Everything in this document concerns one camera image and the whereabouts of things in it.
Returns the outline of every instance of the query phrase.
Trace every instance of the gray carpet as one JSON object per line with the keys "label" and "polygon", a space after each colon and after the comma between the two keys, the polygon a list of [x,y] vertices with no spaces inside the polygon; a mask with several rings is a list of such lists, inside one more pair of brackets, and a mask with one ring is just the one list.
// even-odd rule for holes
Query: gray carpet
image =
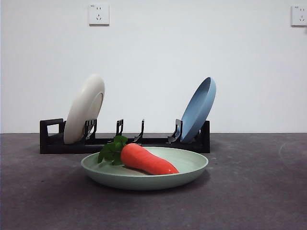
{"label": "gray carpet", "polygon": [[307,134],[211,134],[202,176],[161,191],[97,184],[86,155],[40,155],[38,134],[2,134],[1,229],[307,229]]}

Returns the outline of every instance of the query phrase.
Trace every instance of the plate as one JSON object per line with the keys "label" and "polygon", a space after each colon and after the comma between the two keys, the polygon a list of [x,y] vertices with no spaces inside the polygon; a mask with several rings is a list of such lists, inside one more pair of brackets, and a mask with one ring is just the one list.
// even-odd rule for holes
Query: plate
{"label": "plate", "polygon": [[109,161],[97,164],[99,153],[91,154],[81,161],[86,173],[94,181],[120,189],[159,190],[189,183],[200,176],[208,164],[208,159],[198,153],[183,149],[145,147],[152,154],[173,164],[179,171],[175,174],[148,175],[146,172],[114,166]]}
{"label": "plate", "polygon": [[86,120],[97,119],[104,95],[104,81],[98,74],[91,75],[72,103],[64,129],[65,144],[72,144],[82,139],[84,123]]}
{"label": "plate", "polygon": [[206,78],[195,91],[181,120],[180,142],[189,143],[199,133],[212,108],[216,86],[212,78]]}

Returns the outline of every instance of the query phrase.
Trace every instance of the blue plate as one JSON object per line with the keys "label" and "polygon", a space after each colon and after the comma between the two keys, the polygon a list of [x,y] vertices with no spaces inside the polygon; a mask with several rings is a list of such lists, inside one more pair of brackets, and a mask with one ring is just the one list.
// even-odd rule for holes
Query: blue plate
{"label": "blue plate", "polygon": [[189,143],[199,133],[213,105],[215,92],[216,86],[212,78],[206,78],[195,91],[181,118],[182,143]]}

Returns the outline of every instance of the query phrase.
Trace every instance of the toy carrot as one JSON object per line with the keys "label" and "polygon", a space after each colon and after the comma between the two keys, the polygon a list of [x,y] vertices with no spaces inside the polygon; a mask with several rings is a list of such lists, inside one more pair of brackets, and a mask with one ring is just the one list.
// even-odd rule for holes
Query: toy carrot
{"label": "toy carrot", "polygon": [[170,162],[134,143],[124,146],[120,159],[126,166],[141,169],[153,175],[178,173]]}
{"label": "toy carrot", "polygon": [[106,159],[112,161],[113,165],[125,164],[154,175],[179,173],[170,162],[151,154],[137,144],[127,145],[127,141],[124,136],[116,136],[114,142],[104,145],[98,155],[98,163]]}

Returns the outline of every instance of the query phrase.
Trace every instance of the green plate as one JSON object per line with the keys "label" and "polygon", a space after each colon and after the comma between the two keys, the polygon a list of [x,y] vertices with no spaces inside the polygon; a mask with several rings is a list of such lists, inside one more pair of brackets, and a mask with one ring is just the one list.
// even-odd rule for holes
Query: green plate
{"label": "green plate", "polygon": [[85,157],[81,165],[94,181],[114,188],[129,190],[158,190],[172,188],[195,180],[202,174],[208,159],[183,149],[145,147],[152,154],[172,163],[179,171],[175,174],[148,175],[146,172],[113,166],[109,161],[97,164],[99,153]]}

